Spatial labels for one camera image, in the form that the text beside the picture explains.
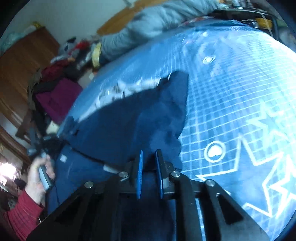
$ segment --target star pattern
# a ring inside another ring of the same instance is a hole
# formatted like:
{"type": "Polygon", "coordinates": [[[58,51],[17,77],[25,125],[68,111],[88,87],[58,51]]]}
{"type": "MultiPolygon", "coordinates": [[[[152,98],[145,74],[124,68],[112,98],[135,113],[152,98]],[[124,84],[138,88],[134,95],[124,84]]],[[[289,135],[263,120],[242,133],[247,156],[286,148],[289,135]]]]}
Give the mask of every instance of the star pattern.
{"type": "Polygon", "coordinates": [[[286,167],[285,167],[285,177],[282,180],[279,180],[278,182],[272,184],[269,186],[269,188],[281,193],[281,200],[279,203],[279,208],[276,213],[276,218],[278,218],[284,211],[284,209],[287,207],[287,205],[290,203],[291,200],[296,200],[296,193],[291,192],[283,186],[285,184],[289,184],[289,187],[294,186],[295,190],[295,178],[296,178],[296,166],[294,162],[291,159],[290,155],[286,156],[286,167]]]}
{"type": "Polygon", "coordinates": [[[240,134],[233,169],[196,175],[196,177],[202,181],[209,178],[215,180],[244,209],[250,207],[268,217],[272,217],[267,184],[283,155],[283,152],[279,152],[262,161],[257,161],[246,139],[240,134]]]}
{"type": "Polygon", "coordinates": [[[248,123],[263,129],[263,147],[267,148],[275,137],[288,140],[281,122],[284,111],[272,112],[265,102],[260,101],[260,116],[247,120],[248,123]]]}

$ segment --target red sleeve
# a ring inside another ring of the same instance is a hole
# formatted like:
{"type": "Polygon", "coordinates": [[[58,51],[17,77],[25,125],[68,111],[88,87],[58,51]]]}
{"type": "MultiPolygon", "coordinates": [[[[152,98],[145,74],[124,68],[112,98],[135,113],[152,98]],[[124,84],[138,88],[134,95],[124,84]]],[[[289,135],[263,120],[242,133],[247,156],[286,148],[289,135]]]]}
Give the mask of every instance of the red sleeve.
{"type": "Polygon", "coordinates": [[[37,219],[43,208],[23,191],[15,208],[4,213],[4,218],[21,241],[25,241],[37,226],[37,219]]]}

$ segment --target screw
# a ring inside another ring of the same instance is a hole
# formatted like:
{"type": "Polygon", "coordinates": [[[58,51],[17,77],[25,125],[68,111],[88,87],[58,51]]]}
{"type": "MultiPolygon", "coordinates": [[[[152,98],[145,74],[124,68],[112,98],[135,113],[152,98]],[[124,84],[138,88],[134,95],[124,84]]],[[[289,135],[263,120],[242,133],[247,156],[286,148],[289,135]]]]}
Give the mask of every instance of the screw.
{"type": "Polygon", "coordinates": [[[206,183],[208,186],[210,186],[210,187],[215,186],[215,181],[212,180],[212,179],[208,179],[208,180],[206,180],[205,183],[206,183]]]}
{"type": "Polygon", "coordinates": [[[181,173],[178,172],[178,171],[173,171],[173,172],[170,173],[170,175],[171,175],[172,177],[180,177],[181,173]]]}
{"type": "Polygon", "coordinates": [[[126,177],[128,177],[128,173],[127,172],[120,172],[119,176],[122,178],[126,178],[126,177]]]}
{"type": "Polygon", "coordinates": [[[93,186],[94,186],[94,184],[93,184],[93,182],[86,182],[85,184],[84,184],[84,186],[86,187],[86,188],[92,188],[93,186]]]}

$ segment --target blue bedsheet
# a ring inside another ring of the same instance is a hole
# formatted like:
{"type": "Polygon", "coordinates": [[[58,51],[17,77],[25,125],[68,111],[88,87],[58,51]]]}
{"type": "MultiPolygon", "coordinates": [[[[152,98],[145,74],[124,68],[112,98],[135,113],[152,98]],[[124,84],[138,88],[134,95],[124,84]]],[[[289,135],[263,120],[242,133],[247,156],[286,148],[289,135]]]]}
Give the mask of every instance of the blue bedsheet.
{"type": "MultiPolygon", "coordinates": [[[[216,180],[274,240],[296,207],[296,54],[269,35],[234,20],[175,29],[101,69],[69,115],[77,120],[118,80],[135,83],[176,70],[189,73],[179,137],[183,173],[216,180]]],[[[57,160],[61,200],[86,179],[105,175],[96,166],[98,172],[82,178],[77,163],[57,160]],[[61,189],[67,182],[71,188],[61,189]]],[[[94,168],[89,160],[83,165],[94,168]]],[[[51,211],[56,194],[49,194],[51,211]]]]}

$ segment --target human hand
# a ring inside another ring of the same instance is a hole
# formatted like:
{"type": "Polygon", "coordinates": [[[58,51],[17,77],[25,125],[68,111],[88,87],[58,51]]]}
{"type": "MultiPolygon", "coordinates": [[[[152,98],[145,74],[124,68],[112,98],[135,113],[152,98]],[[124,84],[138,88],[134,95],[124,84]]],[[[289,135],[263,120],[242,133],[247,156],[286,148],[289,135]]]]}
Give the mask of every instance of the human hand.
{"type": "Polygon", "coordinates": [[[25,187],[26,193],[38,205],[41,203],[41,199],[43,195],[46,193],[40,180],[38,171],[38,168],[42,165],[45,165],[46,173],[48,174],[48,176],[51,179],[55,178],[54,170],[50,162],[50,156],[47,155],[46,158],[37,157],[34,159],[30,166],[30,170],[28,172],[28,183],[25,187]]]}

